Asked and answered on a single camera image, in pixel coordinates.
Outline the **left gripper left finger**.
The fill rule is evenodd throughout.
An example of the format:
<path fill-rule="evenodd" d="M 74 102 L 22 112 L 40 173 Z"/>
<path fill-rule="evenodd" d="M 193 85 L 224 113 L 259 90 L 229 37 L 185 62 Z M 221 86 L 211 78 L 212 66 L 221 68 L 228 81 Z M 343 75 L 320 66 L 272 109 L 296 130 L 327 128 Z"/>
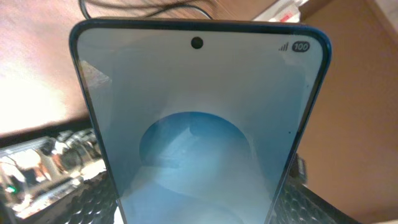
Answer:
<path fill-rule="evenodd" d="M 112 224 L 117 209 L 116 193 L 109 175 L 102 172 L 40 212 L 31 223 Z"/>

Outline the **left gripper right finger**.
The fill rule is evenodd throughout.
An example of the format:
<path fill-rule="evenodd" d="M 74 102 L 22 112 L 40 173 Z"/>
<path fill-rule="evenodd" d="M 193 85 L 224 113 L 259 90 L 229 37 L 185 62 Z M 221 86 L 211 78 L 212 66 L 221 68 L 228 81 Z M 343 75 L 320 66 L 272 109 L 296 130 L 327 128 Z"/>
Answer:
<path fill-rule="evenodd" d="M 285 180 L 272 214 L 272 224 L 360 224 L 313 193 L 298 180 Z"/>

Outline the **blue Galaxy smartphone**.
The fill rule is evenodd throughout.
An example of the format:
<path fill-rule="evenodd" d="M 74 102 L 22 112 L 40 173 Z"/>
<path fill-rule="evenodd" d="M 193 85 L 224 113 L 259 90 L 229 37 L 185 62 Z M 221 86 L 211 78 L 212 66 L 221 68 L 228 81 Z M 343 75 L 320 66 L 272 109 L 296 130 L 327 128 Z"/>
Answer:
<path fill-rule="evenodd" d="M 331 60 L 300 24 L 88 19 L 69 46 L 124 223 L 269 223 Z"/>

